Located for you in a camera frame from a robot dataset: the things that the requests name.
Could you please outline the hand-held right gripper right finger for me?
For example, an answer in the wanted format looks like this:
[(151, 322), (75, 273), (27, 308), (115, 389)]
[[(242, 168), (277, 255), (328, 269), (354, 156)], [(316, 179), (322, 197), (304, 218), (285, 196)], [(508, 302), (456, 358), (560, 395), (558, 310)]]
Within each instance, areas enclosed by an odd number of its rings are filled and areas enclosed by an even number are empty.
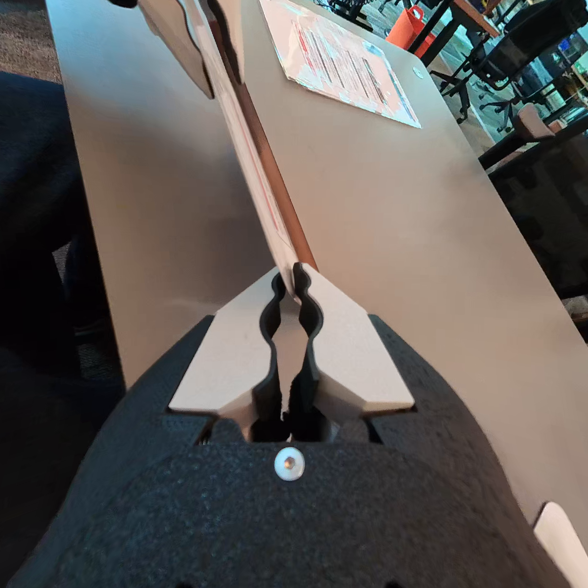
[(290, 388), (292, 437), (327, 439), (332, 426), (412, 409), (369, 313), (307, 263), (296, 263), (293, 277), (307, 345)]

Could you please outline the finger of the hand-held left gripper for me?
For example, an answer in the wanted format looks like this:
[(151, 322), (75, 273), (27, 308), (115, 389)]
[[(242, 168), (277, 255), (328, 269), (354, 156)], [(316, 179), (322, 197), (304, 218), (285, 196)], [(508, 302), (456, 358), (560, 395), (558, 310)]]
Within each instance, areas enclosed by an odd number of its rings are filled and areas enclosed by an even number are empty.
[(151, 32), (159, 37), (190, 80), (208, 99), (215, 93), (200, 48), (189, 30), (187, 12), (180, 1), (138, 1)]
[(207, 1), (215, 17), (222, 49), (238, 85), (244, 83), (245, 53), (241, 1)]

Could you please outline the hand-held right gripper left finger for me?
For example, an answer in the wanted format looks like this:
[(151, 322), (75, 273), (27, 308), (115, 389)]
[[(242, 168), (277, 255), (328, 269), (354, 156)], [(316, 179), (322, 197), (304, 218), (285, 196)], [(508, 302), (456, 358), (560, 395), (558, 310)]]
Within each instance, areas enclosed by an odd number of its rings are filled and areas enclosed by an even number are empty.
[(173, 413), (230, 419), (254, 442), (283, 440), (273, 337), (283, 280), (272, 269), (220, 308), (171, 399)]

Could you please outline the printed paper sheet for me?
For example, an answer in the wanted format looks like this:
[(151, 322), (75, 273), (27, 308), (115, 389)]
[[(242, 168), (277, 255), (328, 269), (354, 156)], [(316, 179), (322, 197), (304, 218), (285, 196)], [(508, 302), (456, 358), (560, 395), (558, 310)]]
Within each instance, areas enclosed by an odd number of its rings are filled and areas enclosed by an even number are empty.
[(299, 263), (298, 256), (243, 112), (236, 91), (238, 84), (232, 78), (230, 66), (225, 64), (224, 51), (219, 49), (209, 20), (199, 2), (181, 1), (181, 3), (187, 12), (190, 34), (200, 48), (215, 98), (228, 126), (254, 209), (275, 262), (275, 268), (282, 277), (283, 298), (288, 293), (300, 305), (295, 293), (293, 277), (293, 267)]

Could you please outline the orange plastic bin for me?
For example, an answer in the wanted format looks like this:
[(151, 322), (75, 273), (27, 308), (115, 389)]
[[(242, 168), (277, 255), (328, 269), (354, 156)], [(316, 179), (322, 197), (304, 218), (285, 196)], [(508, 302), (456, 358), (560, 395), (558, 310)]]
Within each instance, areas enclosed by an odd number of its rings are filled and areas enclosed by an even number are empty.
[(420, 6), (404, 9), (386, 36), (386, 41), (407, 51), (424, 25), (424, 12)]

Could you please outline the light grey desk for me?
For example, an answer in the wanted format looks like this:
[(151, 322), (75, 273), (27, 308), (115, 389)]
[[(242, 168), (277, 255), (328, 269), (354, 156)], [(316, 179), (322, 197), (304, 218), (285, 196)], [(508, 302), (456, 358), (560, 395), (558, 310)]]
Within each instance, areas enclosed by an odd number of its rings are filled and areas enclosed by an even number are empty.
[[(51, 527), (51, 587), (570, 587), (587, 547), (587, 348), (418, 60), (421, 128), (283, 73), (244, 1), (237, 92), (299, 262), (361, 305), (410, 410), (294, 439), (307, 335), (281, 300), (283, 440), (168, 405), (217, 311), (275, 268), (217, 99), (138, 7), (47, 1), (130, 391)], [(417, 67), (424, 79), (413, 72)]]

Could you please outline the wooden desk with black legs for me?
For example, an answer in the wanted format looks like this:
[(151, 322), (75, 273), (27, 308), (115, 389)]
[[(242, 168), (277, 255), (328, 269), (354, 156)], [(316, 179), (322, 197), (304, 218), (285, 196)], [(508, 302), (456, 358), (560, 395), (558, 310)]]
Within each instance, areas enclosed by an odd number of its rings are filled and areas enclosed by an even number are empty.
[(417, 54), (428, 35), (433, 32), (434, 27), (447, 11), (451, 13), (449, 22), (444, 25), (429, 48), (419, 58), (424, 66), (429, 66), (434, 58), (441, 53), (447, 43), (454, 37), (459, 26), (463, 26), (467, 30), (482, 32), (493, 39), (500, 37), (502, 34), (470, 1), (439, 1), (435, 9), (429, 14), (422, 30), (412, 40), (407, 49), (408, 53)]

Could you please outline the laminated printed leaflet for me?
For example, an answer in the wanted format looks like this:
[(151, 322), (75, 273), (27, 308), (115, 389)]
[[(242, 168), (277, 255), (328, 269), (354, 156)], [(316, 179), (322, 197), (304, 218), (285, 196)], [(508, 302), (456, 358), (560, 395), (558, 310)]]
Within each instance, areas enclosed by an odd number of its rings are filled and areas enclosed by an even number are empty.
[(290, 81), (330, 99), (421, 128), (384, 52), (291, 1), (260, 1), (276, 55)]

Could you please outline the person's dark trousers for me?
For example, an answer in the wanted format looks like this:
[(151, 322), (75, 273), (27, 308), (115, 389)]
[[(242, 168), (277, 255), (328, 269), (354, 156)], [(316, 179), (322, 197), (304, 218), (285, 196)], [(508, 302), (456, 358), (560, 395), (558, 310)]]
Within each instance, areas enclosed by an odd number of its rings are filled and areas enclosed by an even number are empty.
[(124, 388), (63, 87), (1, 72), (1, 587)]

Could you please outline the black office chair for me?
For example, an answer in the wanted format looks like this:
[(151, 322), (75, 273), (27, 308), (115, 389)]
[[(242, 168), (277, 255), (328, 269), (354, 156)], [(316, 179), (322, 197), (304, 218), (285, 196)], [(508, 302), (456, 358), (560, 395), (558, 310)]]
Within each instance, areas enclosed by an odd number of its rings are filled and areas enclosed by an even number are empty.
[(558, 297), (587, 296), (587, 115), (533, 126), (516, 122), (479, 162)]
[(469, 55), (452, 75), (432, 71), (442, 80), (442, 96), (458, 95), (460, 99), (457, 123), (468, 118), (471, 106), (468, 81), (478, 78), (482, 86), (491, 92), (501, 92), (508, 86), (514, 97), (499, 102), (481, 104), (480, 108), (495, 107), (496, 114), (504, 112), (498, 132), (510, 130), (514, 123), (515, 105), (535, 104), (546, 106), (545, 89), (560, 76), (555, 74), (548, 81), (540, 81), (531, 65), (543, 55), (559, 50), (563, 40), (587, 24), (585, 1), (540, 1), (518, 11), (509, 20), (502, 36), (491, 48), (485, 48), (486, 40), (473, 42)]

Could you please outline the white paper sheet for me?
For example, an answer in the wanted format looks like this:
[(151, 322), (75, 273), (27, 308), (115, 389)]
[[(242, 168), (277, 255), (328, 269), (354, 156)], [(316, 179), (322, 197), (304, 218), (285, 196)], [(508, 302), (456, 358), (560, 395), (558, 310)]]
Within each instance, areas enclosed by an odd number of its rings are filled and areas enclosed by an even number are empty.
[(545, 503), (533, 532), (570, 587), (587, 587), (587, 553), (563, 508)]

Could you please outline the brown padded seat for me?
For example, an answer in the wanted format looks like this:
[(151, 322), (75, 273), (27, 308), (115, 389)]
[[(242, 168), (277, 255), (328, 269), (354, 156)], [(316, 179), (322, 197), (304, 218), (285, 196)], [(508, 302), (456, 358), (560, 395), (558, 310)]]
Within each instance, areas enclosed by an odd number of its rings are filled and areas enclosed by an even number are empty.
[(513, 128), (523, 143), (541, 142), (555, 137), (533, 104), (527, 104), (518, 111)]

